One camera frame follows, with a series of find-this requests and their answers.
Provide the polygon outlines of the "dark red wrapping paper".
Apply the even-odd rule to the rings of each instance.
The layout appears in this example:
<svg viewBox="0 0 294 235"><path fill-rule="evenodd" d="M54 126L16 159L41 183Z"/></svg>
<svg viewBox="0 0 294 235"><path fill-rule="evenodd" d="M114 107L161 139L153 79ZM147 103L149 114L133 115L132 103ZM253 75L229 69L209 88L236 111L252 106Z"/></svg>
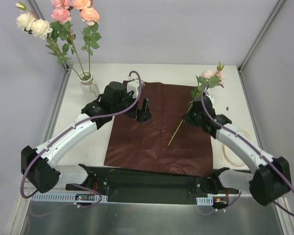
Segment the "dark red wrapping paper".
<svg viewBox="0 0 294 235"><path fill-rule="evenodd" d="M139 106L149 99L152 118L139 123L126 115L114 119L105 166L192 176L213 172L211 138L182 117L192 100L191 86L145 83Z"/></svg>

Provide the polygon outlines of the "pink flower bouquet green leaves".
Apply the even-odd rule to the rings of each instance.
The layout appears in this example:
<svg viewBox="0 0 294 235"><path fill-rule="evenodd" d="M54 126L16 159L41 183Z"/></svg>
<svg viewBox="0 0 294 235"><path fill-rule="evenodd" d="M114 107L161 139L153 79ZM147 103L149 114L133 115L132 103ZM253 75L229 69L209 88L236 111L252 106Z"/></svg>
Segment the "pink flower bouquet green leaves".
<svg viewBox="0 0 294 235"><path fill-rule="evenodd" d="M224 87L225 78L222 74L224 67L225 65L218 64L215 71L205 70L201 73L200 76L196 77L197 86L195 89L191 90L191 96L193 100L189 102L189 108L187 110L187 112L190 110L193 101L201 101L202 106L208 116L208 126L202 130L213 138L216 138L217 130L221 128L218 123L226 123L226 118L222 115L216 115L214 106L212 105L210 99L205 96L204 92L206 90L209 91L210 88ZM182 117L181 122L179 123L169 142L173 141L182 123L186 123L185 115Z"/></svg>

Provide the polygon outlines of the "cream printed ribbon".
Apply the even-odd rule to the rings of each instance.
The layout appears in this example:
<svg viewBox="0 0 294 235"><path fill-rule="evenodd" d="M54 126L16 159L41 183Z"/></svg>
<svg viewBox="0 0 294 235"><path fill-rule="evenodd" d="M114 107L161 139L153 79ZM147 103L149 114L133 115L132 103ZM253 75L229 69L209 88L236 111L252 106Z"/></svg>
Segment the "cream printed ribbon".
<svg viewBox="0 0 294 235"><path fill-rule="evenodd" d="M246 164L225 144L221 144L219 159L236 168L245 167Z"/></svg>

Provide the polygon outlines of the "white rose stem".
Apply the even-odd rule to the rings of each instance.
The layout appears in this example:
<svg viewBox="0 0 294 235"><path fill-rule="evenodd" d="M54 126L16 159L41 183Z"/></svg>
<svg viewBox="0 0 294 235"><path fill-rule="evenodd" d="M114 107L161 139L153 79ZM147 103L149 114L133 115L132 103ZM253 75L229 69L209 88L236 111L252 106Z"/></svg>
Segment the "white rose stem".
<svg viewBox="0 0 294 235"><path fill-rule="evenodd" d="M27 34L33 35L35 38L39 38L46 42L45 47L47 47L49 50L47 37L50 32L52 32L52 29L50 28L50 22L47 20L39 19L36 14L29 10L27 8L26 4L19 1L15 5L16 8L18 8L22 13L16 18L16 24L17 27L20 28L22 31L26 32ZM70 58L70 55L74 55L71 52L68 52L68 57Z"/></svg>

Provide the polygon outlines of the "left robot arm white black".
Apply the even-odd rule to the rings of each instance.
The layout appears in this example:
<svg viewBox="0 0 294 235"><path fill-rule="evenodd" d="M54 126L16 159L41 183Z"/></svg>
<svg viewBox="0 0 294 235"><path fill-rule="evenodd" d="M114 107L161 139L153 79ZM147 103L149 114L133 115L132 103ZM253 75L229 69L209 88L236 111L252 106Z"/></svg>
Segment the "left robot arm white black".
<svg viewBox="0 0 294 235"><path fill-rule="evenodd" d="M141 109L137 107L143 86L138 79L126 85L110 82L104 92L86 104L73 122L55 137L36 148L27 146L21 151L22 174L40 193L46 193L56 185L68 184L90 190L94 184L91 169L84 164L59 166L59 161L85 137L110 122L113 116L125 114L140 123L152 118L147 98L144 98Z"/></svg>

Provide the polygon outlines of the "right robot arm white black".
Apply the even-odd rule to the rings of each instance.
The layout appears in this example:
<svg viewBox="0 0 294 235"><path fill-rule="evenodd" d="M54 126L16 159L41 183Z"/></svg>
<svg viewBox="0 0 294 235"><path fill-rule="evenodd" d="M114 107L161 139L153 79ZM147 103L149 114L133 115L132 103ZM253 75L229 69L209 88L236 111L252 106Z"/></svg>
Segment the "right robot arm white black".
<svg viewBox="0 0 294 235"><path fill-rule="evenodd" d="M262 206L272 203L291 190L291 174L288 161L275 158L242 136L225 115L216 115L207 96L194 98L184 121L200 127L212 138L234 152L248 167L249 173L223 167L211 180L211 189L222 193L227 188L250 193Z"/></svg>

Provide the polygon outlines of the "beige ceramic vase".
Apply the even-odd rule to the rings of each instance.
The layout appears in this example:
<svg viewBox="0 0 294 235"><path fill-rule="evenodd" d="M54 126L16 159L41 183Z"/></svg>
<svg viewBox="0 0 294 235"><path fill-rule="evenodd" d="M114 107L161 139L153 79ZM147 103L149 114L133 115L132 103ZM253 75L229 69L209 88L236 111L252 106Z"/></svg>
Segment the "beige ceramic vase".
<svg viewBox="0 0 294 235"><path fill-rule="evenodd" d="M93 75L87 71L79 75L80 86L87 103L94 101L100 95L99 88Z"/></svg>

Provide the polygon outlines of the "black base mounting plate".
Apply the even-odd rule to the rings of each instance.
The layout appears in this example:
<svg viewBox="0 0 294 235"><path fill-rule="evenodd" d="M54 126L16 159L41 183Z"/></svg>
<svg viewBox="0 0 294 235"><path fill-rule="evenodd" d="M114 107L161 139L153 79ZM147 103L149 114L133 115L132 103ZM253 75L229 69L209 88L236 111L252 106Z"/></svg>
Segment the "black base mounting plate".
<svg viewBox="0 0 294 235"><path fill-rule="evenodd" d="M237 193L237 186L222 186L219 176L230 169L214 170L208 177L81 165L86 181L66 184L69 191L94 189L108 202L194 205L210 194Z"/></svg>

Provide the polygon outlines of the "right side aluminium rail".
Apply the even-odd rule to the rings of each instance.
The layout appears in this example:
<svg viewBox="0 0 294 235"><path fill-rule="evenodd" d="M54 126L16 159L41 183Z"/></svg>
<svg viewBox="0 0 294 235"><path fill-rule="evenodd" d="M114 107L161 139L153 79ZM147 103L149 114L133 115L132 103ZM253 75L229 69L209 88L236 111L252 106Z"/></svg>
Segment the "right side aluminium rail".
<svg viewBox="0 0 294 235"><path fill-rule="evenodd" d="M248 110L249 110L249 114L250 114L250 118L251 118L251 121L252 121L252 125L253 125L253 129L254 129L254 132L255 132L257 143L258 143L259 147L261 149L263 149L262 141L261 141L261 138L260 138L260 135L259 135L259 130L258 130L258 127L257 127L257 124L256 124L255 113L254 113L254 110L253 110L253 107L252 107L252 102L251 102L250 96L248 94L247 85L245 84L245 81L244 81L244 78L243 78L243 73L240 70L238 70L238 75L239 75L240 82L241 82L241 85L242 85L242 89L243 89L243 92L244 92L244 95L245 95L245 99L246 99L246 103L247 103L247 107L248 107Z"/></svg>

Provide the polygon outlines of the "right aluminium frame post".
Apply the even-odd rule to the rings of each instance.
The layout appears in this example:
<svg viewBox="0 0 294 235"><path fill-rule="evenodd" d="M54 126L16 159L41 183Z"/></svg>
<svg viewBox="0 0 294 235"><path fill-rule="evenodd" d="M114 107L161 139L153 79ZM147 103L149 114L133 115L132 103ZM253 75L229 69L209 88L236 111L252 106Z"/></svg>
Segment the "right aluminium frame post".
<svg viewBox="0 0 294 235"><path fill-rule="evenodd" d="M263 26L261 27L260 31L258 32L257 36L255 37L252 45L250 46L249 50L247 51L247 54L245 55L243 61L241 64L238 66L238 73L241 74L245 67L247 66L248 62L250 61L252 55L256 51L257 47L260 45L261 41L265 37L266 33L270 29L271 25L275 21L276 17L278 16L280 10L286 3L286 0L278 0L271 12L269 13L269 16L265 20Z"/></svg>

